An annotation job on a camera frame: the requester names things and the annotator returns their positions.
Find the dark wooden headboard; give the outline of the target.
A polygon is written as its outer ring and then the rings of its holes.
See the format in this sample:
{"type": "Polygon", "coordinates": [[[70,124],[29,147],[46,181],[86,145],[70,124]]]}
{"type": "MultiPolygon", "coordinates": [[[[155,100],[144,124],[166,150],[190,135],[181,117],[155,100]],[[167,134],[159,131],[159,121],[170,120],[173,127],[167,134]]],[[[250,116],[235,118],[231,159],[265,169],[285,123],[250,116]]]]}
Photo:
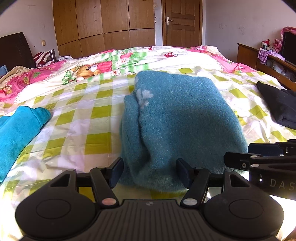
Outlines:
{"type": "Polygon", "coordinates": [[[29,44],[23,32],[0,37],[0,65],[11,71],[15,66],[36,68],[29,44]]]}

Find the red white striped pillow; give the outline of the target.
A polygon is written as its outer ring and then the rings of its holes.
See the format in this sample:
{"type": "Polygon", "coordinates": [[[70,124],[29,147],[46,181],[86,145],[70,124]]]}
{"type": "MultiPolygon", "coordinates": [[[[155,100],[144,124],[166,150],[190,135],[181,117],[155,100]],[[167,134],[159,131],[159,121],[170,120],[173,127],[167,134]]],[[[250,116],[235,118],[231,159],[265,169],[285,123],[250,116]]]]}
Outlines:
{"type": "Polygon", "coordinates": [[[50,51],[37,53],[33,57],[33,60],[36,63],[36,65],[45,65],[47,62],[52,60],[50,51]]]}

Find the teal fuzzy sweater white flowers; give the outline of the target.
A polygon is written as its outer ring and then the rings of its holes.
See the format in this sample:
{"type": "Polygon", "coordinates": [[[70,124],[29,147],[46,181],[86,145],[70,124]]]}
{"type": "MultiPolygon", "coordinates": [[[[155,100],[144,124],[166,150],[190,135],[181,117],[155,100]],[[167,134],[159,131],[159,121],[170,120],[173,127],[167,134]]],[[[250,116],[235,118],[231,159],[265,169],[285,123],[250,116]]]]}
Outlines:
{"type": "Polygon", "coordinates": [[[124,104],[121,184],[180,191],[177,159],[221,174],[225,153],[247,152],[238,118],[209,78],[142,71],[124,104]]]}

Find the blue pillow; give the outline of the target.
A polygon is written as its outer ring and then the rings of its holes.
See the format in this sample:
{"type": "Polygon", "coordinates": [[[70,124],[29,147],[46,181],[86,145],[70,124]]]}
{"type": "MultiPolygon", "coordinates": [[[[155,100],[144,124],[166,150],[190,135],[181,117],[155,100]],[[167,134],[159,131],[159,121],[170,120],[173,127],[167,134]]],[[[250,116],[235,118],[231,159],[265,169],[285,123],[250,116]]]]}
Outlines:
{"type": "Polygon", "coordinates": [[[0,67],[0,77],[6,75],[8,73],[7,67],[5,65],[0,67]]]}

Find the red white plush toy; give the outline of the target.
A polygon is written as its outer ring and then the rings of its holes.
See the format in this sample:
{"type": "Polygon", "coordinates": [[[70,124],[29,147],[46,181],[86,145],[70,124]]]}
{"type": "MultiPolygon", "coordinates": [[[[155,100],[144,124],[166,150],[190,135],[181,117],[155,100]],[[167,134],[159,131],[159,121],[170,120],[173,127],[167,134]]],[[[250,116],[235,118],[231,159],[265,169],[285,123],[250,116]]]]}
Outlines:
{"type": "Polygon", "coordinates": [[[261,42],[261,49],[269,51],[270,50],[269,44],[270,44],[270,39],[262,41],[261,42]]]}

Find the metal thermos cup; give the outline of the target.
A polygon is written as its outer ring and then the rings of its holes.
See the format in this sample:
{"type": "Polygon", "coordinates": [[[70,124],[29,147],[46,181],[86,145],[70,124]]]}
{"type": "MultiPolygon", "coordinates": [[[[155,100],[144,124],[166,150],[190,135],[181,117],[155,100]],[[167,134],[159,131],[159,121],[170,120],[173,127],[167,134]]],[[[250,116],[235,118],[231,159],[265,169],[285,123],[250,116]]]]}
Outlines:
{"type": "Polygon", "coordinates": [[[49,51],[49,53],[50,53],[51,61],[56,62],[56,55],[55,55],[55,51],[54,51],[54,49],[51,49],[51,50],[49,51]]]}

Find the bright turquoise folded garment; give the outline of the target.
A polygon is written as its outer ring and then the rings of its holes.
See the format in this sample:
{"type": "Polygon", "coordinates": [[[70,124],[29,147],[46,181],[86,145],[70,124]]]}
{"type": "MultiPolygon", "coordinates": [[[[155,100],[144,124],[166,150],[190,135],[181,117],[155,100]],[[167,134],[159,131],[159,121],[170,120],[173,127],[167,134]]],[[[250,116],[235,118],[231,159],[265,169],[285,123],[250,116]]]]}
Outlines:
{"type": "Polygon", "coordinates": [[[1,117],[1,181],[27,144],[50,120],[51,113],[45,108],[19,106],[12,116],[1,117]]]}

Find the colourful checked cartoon bedspread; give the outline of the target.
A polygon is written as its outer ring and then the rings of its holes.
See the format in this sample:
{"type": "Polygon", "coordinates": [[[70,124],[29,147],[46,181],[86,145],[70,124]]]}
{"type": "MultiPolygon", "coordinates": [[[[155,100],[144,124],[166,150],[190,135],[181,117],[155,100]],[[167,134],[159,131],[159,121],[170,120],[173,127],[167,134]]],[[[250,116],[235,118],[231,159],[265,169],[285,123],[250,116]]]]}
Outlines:
{"type": "Polygon", "coordinates": [[[257,82],[280,88],[273,77],[226,59],[214,46],[153,46],[109,50],[80,59],[64,59],[15,80],[25,87],[1,99],[1,115],[19,106],[46,108],[51,119],[20,153],[1,184],[1,240],[19,240],[16,206],[51,178],[73,168],[88,172],[107,166],[120,152],[123,99],[144,70],[210,78],[232,108],[251,143],[285,142],[295,130],[275,123],[256,88],[257,82]]]}

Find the brown wooden door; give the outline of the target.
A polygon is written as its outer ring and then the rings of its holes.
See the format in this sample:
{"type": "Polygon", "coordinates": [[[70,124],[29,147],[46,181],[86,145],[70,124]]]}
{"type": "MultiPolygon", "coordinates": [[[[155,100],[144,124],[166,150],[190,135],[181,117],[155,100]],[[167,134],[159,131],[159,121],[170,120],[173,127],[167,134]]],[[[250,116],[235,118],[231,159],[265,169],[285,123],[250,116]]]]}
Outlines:
{"type": "Polygon", "coordinates": [[[203,1],[162,1],[163,45],[195,47],[202,44],[203,1]]]}

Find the black garment on bed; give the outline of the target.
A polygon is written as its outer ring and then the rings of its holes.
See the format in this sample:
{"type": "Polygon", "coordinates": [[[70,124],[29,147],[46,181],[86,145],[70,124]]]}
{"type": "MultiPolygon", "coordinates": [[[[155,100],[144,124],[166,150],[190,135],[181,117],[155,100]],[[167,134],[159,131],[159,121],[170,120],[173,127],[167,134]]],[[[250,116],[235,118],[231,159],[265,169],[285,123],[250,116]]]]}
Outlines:
{"type": "Polygon", "coordinates": [[[278,89],[260,81],[256,83],[256,87],[266,102],[273,120],[279,125],[295,130],[295,91],[278,89]]]}

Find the purple patterned cloth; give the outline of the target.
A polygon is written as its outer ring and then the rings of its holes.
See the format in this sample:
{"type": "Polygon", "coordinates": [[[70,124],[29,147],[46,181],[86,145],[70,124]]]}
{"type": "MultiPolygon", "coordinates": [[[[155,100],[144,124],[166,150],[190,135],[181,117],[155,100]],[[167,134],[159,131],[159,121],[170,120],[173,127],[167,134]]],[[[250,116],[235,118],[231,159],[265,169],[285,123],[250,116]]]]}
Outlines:
{"type": "Polygon", "coordinates": [[[266,50],[260,48],[257,58],[260,60],[261,64],[265,65],[268,55],[269,55],[269,51],[266,51],[266,50]]]}

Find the wooden side cabinet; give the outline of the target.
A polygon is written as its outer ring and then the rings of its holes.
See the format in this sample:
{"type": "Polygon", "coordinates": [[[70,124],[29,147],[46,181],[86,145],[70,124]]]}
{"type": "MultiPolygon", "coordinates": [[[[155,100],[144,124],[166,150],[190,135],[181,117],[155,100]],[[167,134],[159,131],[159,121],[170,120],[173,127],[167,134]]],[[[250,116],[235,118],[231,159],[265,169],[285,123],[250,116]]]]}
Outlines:
{"type": "Polygon", "coordinates": [[[237,62],[266,73],[286,89],[295,91],[295,65],[268,55],[266,63],[258,58],[259,49],[238,43],[237,62]]]}

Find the brown wooden wardrobe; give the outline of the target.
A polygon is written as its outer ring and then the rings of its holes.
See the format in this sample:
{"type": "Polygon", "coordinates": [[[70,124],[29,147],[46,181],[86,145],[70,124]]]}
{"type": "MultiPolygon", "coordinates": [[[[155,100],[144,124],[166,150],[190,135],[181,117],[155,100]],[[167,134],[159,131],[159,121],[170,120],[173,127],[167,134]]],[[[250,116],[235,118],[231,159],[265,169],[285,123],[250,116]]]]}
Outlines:
{"type": "Polygon", "coordinates": [[[153,1],[53,1],[58,51],[77,59],[155,45],[153,1]]]}

